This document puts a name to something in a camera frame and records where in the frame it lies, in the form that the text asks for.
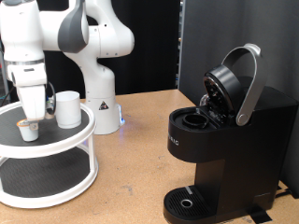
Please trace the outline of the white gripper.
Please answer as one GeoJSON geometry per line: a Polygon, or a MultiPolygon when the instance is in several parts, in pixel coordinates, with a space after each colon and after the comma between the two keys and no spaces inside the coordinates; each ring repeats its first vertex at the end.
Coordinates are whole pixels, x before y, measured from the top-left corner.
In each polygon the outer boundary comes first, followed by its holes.
{"type": "MultiPolygon", "coordinates": [[[[44,85],[18,87],[17,94],[26,118],[29,120],[41,120],[45,117],[46,92],[44,85]]],[[[30,123],[30,130],[38,130],[37,121],[30,123]]]]}

